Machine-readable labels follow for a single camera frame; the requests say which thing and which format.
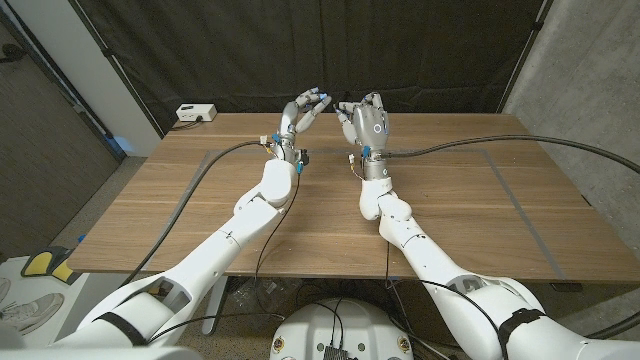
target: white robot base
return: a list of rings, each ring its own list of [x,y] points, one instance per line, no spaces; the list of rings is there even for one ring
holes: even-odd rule
[[[271,360],[413,359],[409,337],[379,308],[344,298],[318,303],[329,309],[309,304],[280,325],[271,343]],[[331,310],[340,316],[343,330]]]

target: black curtain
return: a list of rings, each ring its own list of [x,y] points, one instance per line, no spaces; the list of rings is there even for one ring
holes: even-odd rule
[[[390,112],[495,112],[542,0],[79,3],[167,131],[182,103],[280,112],[314,86],[377,90]]]

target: white robotic arm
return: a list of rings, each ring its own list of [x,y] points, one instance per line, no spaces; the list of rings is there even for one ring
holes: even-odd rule
[[[322,100],[297,121],[301,105]],[[100,302],[80,323],[78,330],[53,347],[153,347],[173,345],[184,327],[148,339],[193,316],[208,290],[225,272],[242,248],[283,215],[296,172],[308,162],[305,150],[294,149],[296,133],[309,128],[317,113],[331,101],[311,89],[284,109],[273,151],[277,159],[266,162],[262,180],[243,195],[233,217],[173,268],[132,282]],[[159,299],[151,289],[168,294]]]
[[[362,146],[362,215],[380,219],[380,234],[403,252],[469,356],[582,360],[631,359],[640,353],[640,343],[591,340],[562,327],[513,279],[479,275],[458,266],[393,191],[386,160],[380,156],[389,134],[380,96],[371,93],[360,103],[340,103],[336,112],[347,141]]]

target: sneaker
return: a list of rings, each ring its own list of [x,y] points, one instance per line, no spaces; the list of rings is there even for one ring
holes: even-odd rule
[[[11,287],[11,281],[9,279],[0,278],[0,302],[7,296],[9,288]]]
[[[0,323],[9,325],[25,335],[39,328],[60,309],[64,296],[48,294],[24,305],[9,305],[0,311]]]

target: tabletop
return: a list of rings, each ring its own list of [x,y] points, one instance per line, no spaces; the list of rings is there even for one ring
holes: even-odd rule
[[[390,114],[388,150],[527,134],[502,114]],[[69,259],[83,272],[130,272],[162,232],[205,158],[272,134],[280,114],[218,114],[170,132]],[[360,214],[361,182],[348,154],[359,153],[334,114],[320,114],[296,137],[308,149],[291,211],[269,242],[260,276],[414,277],[402,253]],[[224,156],[205,176],[146,272],[167,270],[226,222],[261,178],[264,149]],[[394,190],[421,227],[470,271],[531,281],[638,282],[640,262],[536,142],[502,141],[388,160]],[[253,275],[273,228],[248,244],[227,275]]]

